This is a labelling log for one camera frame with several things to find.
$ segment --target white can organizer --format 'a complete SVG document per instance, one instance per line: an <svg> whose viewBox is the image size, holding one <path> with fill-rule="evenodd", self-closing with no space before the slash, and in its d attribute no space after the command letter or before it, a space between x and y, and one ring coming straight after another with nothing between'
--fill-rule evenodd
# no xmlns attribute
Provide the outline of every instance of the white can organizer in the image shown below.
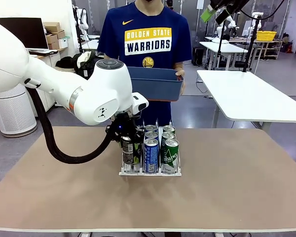
<svg viewBox="0 0 296 237"><path fill-rule="evenodd" d="M159 135L159 145L161 145L161 136L162 136L162 127L158 128L158 135ZM180 156L180 150L178 152L178 167L176 170L176 173L174 174L167 174L167 173L162 173L161 172L161 167L159 167L158 172L157 173L145 173L143 172L143 157L144 157L144 150L142 149L142 157L140 159L140 169L139 172L136 173L128 173L125 172L124 170L124 164L123 164L123 156L122 156L122 168L121 168L121 172L119 173L119 175L121 176L182 176L181 174L181 156Z"/></svg>

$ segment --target yellow crate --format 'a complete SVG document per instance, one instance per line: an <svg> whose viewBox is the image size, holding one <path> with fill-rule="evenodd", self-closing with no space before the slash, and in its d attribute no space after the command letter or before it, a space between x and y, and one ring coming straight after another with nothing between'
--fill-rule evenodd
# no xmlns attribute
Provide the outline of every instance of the yellow crate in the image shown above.
<svg viewBox="0 0 296 237"><path fill-rule="evenodd" d="M258 31L257 41L273 41L276 31Z"/></svg>

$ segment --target cardboard box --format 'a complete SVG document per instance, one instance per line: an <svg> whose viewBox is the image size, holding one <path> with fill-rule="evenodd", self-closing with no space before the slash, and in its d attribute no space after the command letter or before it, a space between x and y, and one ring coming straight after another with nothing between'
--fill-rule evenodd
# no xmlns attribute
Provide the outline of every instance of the cardboard box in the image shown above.
<svg viewBox="0 0 296 237"><path fill-rule="evenodd" d="M59 49L59 43L58 43L58 41L57 42L54 42L54 43L49 43L48 44L48 48L49 49Z"/></svg>
<svg viewBox="0 0 296 237"><path fill-rule="evenodd" d="M59 32L51 32L51 33L57 35L57 38L58 38L59 40L62 39L62 38L64 38L64 37L66 37L66 36L65 36L65 31L64 31L64 30L61 30L61 31L59 31Z"/></svg>
<svg viewBox="0 0 296 237"><path fill-rule="evenodd" d="M59 31L61 31L59 22L44 22L43 26L49 32L59 32Z"/></svg>
<svg viewBox="0 0 296 237"><path fill-rule="evenodd" d="M67 38L59 39L58 43L59 43L59 48L67 48L68 47L68 39Z"/></svg>
<svg viewBox="0 0 296 237"><path fill-rule="evenodd" d="M57 35L52 35L52 34L46 35L46 39L48 44L58 42Z"/></svg>

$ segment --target soda can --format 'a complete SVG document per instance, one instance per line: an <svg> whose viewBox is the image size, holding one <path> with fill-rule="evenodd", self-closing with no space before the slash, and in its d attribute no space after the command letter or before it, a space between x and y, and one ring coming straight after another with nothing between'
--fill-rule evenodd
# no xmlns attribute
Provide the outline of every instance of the soda can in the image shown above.
<svg viewBox="0 0 296 237"><path fill-rule="evenodd" d="M159 140L159 137L158 137L158 133L157 132L146 132L145 133L145 139L149 139L149 138L154 138L154 139L157 139Z"/></svg>
<svg viewBox="0 0 296 237"><path fill-rule="evenodd" d="M123 166L124 171L128 173L137 173L140 170L140 154L141 144L135 143L135 151L133 149L133 142L129 137L122 137L121 140L123 149Z"/></svg>
<svg viewBox="0 0 296 237"><path fill-rule="evenodd" d="M158 172L159 146L154 138L148 138L144 141L144 167L145 173Z"/></svg>
<svg viewBox="0 0 296 237"><path fill-rule="evenodd" d="M172 132L173 134L176 134L176 128L171 125L166 125L162 129L163 132Z"/></svg>
<svg viewBox="0 0 296 237"><path fill-rule="evenodd" d="M175 135L172 132L163 132L161 136L161 145L160 145L160 157L161 157L161 164L163 163L163 156L164 156L164 148L165 142L168 139L174 139Z"/></svg>
<svg viewBox="0 0 296 237"><path fill-rule="evenodd" d="M174 174L178 167L179 142L176 139L168 139L165 141L163 155L163 164L161 171L163 173Z"/></svg>
<svg viewBox="0 0 296 237"><path fill-rule="evenodd" d="M158 128L155 125L147 125L145 127L145 131L146 132L156 132L156 133L158 133Z"/></svg>

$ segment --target blue plastic bin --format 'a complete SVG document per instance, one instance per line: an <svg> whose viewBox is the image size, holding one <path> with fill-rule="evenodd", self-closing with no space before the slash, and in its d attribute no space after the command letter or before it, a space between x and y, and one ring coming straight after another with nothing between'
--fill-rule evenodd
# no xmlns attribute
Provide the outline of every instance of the blue plastic bin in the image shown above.
<svg viewBox="0 0 296 237"><path fill-rule="evenodd" d="M176 70L128 67L133 92L141 93L148 100L177 101L183 77Z"/></svg>

